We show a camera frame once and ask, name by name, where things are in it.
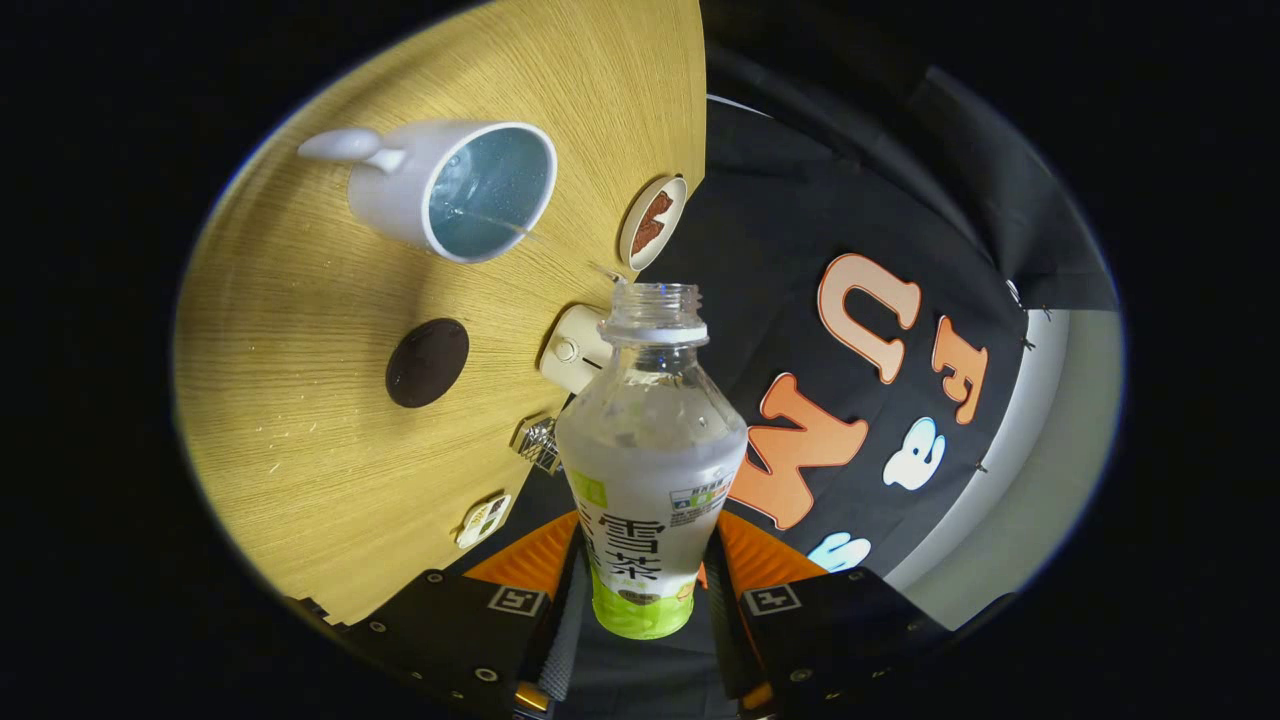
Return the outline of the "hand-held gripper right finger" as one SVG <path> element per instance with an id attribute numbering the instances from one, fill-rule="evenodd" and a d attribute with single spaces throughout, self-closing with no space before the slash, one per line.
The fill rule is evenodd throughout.
<path id="1" fill-rule="evenodd" d="M 864 568 L 827 571 L 732 512 L 704 568 L 716 655 L 741 719 L 869 719 L 950 630 Z"/>

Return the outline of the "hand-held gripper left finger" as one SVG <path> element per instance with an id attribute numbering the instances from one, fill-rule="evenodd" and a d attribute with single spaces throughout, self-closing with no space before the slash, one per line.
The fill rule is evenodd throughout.
<path id="1" fill-rule="evenodd" d="M 567 512 L 468 571 L 425 571 L 335 634 L 442 719 L 552 719 L 589 605 L 585 551 Z"/>

